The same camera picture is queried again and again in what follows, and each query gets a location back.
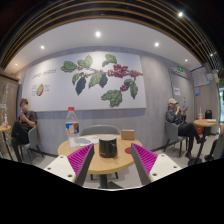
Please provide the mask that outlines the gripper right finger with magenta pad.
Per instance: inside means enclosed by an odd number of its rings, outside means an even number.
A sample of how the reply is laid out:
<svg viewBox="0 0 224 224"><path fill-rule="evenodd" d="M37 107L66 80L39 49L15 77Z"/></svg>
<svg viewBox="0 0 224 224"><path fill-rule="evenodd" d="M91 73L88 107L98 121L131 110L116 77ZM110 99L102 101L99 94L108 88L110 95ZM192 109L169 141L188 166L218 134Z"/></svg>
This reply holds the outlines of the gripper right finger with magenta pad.
<svg viewBox="0 0 224 224"><path fill-rule="evenodd" d="M134 143L131 144L131 155L143 186L181 170L166 154L157 155Z"/></svg>

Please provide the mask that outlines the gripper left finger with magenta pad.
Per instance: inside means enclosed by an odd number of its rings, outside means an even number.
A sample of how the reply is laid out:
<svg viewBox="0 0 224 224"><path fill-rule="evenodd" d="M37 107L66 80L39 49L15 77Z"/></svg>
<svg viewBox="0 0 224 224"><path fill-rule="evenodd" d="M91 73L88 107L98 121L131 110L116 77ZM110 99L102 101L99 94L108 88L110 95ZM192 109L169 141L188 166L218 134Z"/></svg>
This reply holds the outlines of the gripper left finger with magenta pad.
<svg viewBox="0 0 224 224"><path fill-rule="evenodd" d="M59 155L45 168L45 171L82 186L93 155L94 145L90 144L69 156Z"/></svg>

